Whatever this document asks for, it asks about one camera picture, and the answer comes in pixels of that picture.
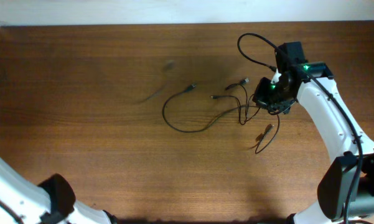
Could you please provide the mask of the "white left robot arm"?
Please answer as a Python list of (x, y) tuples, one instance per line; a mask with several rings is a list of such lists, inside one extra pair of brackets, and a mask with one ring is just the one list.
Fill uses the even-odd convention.
[(0, 158), (0, 223), (118, 223), (78, 201), (70, 184), (54, 174), (35, 185)]

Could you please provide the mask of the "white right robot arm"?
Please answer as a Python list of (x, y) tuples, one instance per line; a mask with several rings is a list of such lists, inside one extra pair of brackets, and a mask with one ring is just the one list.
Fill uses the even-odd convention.
[(317, 201), (288, 216), (288, 223), (361, 223), (374, 215), (374, 141), (356, 122), (324, 62), (309, 63), (300, 42), (274, 48), (276, 73), (262, 78), (253, 102), (271, 115), (299, 103), (313, 120), (331, 165)]

